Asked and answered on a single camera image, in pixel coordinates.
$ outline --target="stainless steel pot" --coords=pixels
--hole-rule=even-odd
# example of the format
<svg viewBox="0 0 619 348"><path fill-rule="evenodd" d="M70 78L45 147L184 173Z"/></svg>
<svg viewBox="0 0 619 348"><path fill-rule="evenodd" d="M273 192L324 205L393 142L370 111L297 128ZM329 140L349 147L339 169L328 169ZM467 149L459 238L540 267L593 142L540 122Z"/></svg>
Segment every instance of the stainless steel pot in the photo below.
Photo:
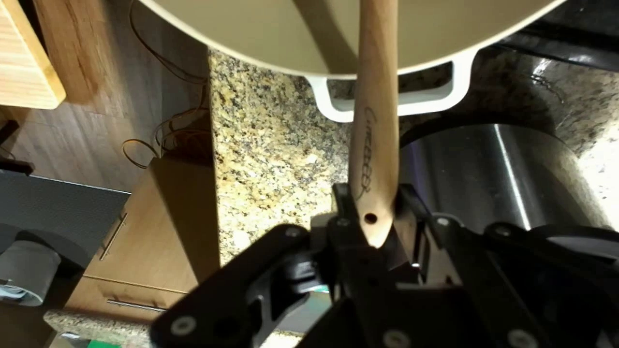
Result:
<svg viewBox="0 0 619 348"><path fill-rule="evenodd" d="M401 149L401 182L413 184L434 215L482 233L494 223L604 227L577 157L556 138L519 126L442 130Z"/></svg>

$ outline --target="kitchen counter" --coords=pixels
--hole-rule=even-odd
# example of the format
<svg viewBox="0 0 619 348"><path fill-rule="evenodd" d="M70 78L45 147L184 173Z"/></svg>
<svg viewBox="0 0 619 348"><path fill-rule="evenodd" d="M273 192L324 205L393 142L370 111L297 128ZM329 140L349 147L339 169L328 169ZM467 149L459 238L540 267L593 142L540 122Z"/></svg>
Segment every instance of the kitchen counter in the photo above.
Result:
<svg viewBox="0 0 619 348"><path fill-rule="evenodd" d="M152 348L150 325L117 321L111 318L84 316L76 312L47 312L43 318L57 333L82 341L122 345L124 348ZM297 347L295 335L271 335L264 348Z"/></svg>
<svg viewBox="0 0 619 348"><path fill-rule="evenodd" d="M221 260L271 227L310 227L347 182L349 126L324 118L310 86L211 53Z"/></svg>
<svg viewBox="0 0 619 348"><path fill-rule="evenodd" d="M331 186L347 182L349 126L324 118L302 78L254 68L211 53L213 138L221 262L231 262L271 227L331 211ZM420 86L440 80L444 72ZM618 229L619 76L505 51L476 60L475 82L451 118L507 120L558 134L579 157L604 211ZM407 118L405 128L420 118ZM84 335L146 335L146 327L49 314L55 327Z"/></svg>

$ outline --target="speckled countertop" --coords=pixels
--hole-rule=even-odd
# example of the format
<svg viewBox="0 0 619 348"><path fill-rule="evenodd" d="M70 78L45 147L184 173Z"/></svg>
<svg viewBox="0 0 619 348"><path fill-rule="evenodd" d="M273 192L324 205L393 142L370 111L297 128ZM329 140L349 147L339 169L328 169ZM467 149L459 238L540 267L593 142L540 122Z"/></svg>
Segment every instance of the speckled countertop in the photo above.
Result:
<svg viewBox="0 0 619 348"><path fill-rule="evenodd" d="M310 227L347 180L349 126L324 118L310 86L211 53L221 260L281 223Z"/></svg>
<svg viewBox="0 0 619 348"><path fill-rule="evenodd" d="M347 182L349 126L324 118L302 78L211 53L221 262L281 223L310 225L331 211L331 186ZM442 70L403 88L436 82ZM610 223L619 229L619 74L505 51L478 57L455 118L496 115L554 132L577 155ZM420 118L407 118L405 128ZM146 327L51 314L55 327L93 337L146 339Z"/></svg>

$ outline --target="wooden spoon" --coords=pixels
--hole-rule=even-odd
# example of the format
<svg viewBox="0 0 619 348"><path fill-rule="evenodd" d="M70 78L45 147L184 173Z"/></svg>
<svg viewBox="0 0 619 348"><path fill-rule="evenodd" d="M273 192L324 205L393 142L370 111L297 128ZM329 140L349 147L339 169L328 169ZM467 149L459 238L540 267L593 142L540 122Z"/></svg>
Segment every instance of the wooden spoon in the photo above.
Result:
<svg viewBox="0 0 619 348"><path fill-rule="evenodd" d="M399 0L362 0L349 180L368 244L382 248L399 188Z"/></svg>

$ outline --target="white pot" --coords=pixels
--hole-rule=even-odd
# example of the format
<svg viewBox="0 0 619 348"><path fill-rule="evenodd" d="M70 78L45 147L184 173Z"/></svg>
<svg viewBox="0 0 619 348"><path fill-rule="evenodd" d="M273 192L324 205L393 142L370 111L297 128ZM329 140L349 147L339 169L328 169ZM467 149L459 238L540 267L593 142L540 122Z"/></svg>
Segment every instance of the white pot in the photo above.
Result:
<svg viewBox="0 0 619 348"><path fill-rule="evenodd" d="M355 80L360 0L142 0L194 39L270 70L304 76L320 111L353 120L328 80ZM447 86L401 95L401 117L440 113L469 91L476 53L542 18L564 0L401 0L399 74L455 64Z"/></svg>

